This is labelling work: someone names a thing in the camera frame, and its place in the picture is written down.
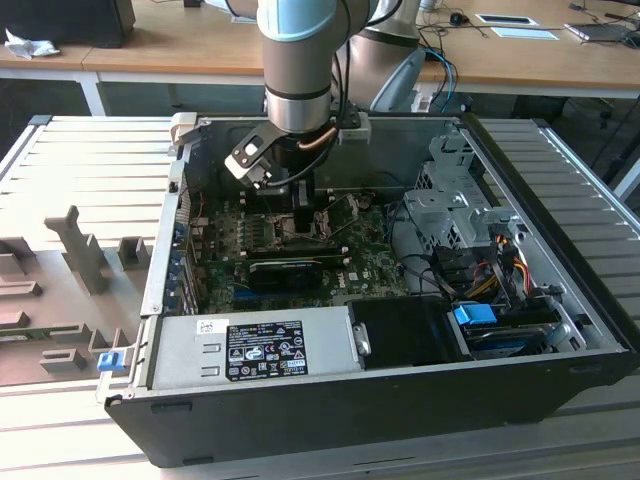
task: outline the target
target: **motherboard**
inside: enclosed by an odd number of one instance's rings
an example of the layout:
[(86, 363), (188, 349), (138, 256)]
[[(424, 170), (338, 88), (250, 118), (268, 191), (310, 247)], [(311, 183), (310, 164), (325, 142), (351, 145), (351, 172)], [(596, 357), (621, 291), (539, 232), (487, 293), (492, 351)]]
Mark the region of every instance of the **motherboard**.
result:
[[(264, 198), (205, 201), (196, 219), (202, 313), (344, 305), (408, 294), (387, 238), (387, 211), (373, 193), (328, 194), (298, 233), (293, 214)], [(283, 273), (296, 268), (293, 276)]]

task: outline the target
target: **blue tab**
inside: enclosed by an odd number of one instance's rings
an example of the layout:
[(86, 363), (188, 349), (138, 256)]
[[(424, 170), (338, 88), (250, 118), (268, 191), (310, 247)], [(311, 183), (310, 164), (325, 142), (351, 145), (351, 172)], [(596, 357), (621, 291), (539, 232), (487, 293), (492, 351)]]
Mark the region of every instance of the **blue tab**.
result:
[(453, 311), (458, 325), (482, 325), (498, 323), (491, 305), (486, 303), (465, 303)]
[(105, 352), (98, 359), (99, 372), (114, 372), (124, 370), (124, 352)]

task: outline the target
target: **power supply label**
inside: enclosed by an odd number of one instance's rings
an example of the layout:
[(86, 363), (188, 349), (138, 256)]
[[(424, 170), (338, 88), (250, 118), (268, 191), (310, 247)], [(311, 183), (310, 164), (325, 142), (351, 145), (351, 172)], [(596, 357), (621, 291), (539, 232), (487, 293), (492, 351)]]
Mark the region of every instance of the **power supply label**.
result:
[(227, 327), (226, 376), (232, 382), (309, 373), (302, 322)]

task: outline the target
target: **white sticker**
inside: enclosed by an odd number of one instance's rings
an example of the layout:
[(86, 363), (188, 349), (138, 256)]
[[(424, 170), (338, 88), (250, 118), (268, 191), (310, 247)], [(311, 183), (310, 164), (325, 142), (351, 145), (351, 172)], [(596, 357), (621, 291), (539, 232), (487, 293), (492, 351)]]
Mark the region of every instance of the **white sticker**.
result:
[(304, 367), (307, 364), (305, 360), (289, 360), (287, 362), (288, 368)]
[(215, 318), (212, 320), (198, 320), (196, 333), (198, 335), (209, 335), (212, 333), (226, 333), (229, 326), (228, 318)]
[(25, 340), (29, 340), (29, 337), (26, 335), (6, 335), (4, 337), (0, 336), (0, 343), (2, 342), (24, 342)]

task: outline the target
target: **wooden desk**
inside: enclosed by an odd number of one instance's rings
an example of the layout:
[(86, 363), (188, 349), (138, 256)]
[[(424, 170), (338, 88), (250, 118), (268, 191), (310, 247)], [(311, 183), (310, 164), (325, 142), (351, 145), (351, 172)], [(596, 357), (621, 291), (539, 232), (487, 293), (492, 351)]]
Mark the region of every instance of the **wooden desk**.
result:
[(0, 48), (0, 68), (44, 69), (44, 70), (82, 70), (82, 60), (91, 51), (91, 47), (65, 46), (59, 55), (37, 57), (33, 60), (14, 56), (9, 49)]
[[(527, 16), (540, 24), (531, 28), (553, 29), (551, 33), (559, 39), (500, 38), (488, 28), (482, 29), (488, 36), (484, 38), (474, 28), (447, 29), (442, 42), (447, 58), (458, 68), (459, 90), (482, 90), (484, 85), (490, 87), (490, 91), (504, 93), (508, 93), (505, 89), (509, 87), (515, 91), (524, 87), (541, 93), (545, 89), (585, 92), (606, 89), (611, 96), (617, 96), (616, 90), (620, 95), (631, 91), (628, 93), (632, 97), (640, 92), (640, 51), (616, 44), (581, 44), (568, 30), (555, 30), (562, 29), (565, 23), (592, 21), (589, 15), (570, 10), (568, 0), (449, 0), (446, 3), (462, 8), (476, 26), (487, 26), (476, 13)], [(611, 21), (604, 18), (606, 12), (629, 15), (639, 10), (612, 2), (592, 1), (587, 5), (603, 21)], [(418, 22), (449, 26), (450, 15), (451, 10), (440, 9), (419, 15)], [(429, 43), (438, 46), (437, 36), (426, 32)], [(441, 67), (425, 67), (420, 77), (424, 82), (442, 78)]]
[(256, 25), (231, 23), (228, 15), (204, 4), (133, 4), (136, 24), (125, 48), (94, 48), (82, 62), (85, 70), (262, 78), (262, 41)]
[[(475, 13), (530, 16), (541, 27), (588, 23), (591, 18), (569, 10), (568, 0), (446, 0), (460, 7), (475, 25)], [(26, 61), (0, 52), (0, 77), (75, 80), (94, 115), (108, 113), (103, 82), (262, 85), (261, 36), (255, 25), (234, 24), (213, 7), (184, 9), (182, 2), (133, 0), (136, 24), (121, 49), (62, 47), (62, 55)], [(605, 12), (629, 14), (633, 7), (591, 1)], [(427, 17), (448, 26), (450, 11)], [(622, 45), (580, 44), (567, 31), (559, 40), (500, 38), (483, 29), (447, 29), (443, 45), (459, 71), (457, 91), (552, 96), (635, 98), (640, 92), (640, 51)], [(434, 34), (426, 34), (437, 45)], [(428, 96), (442, 81), (438, 63), (426, 64), (418, 84)]]

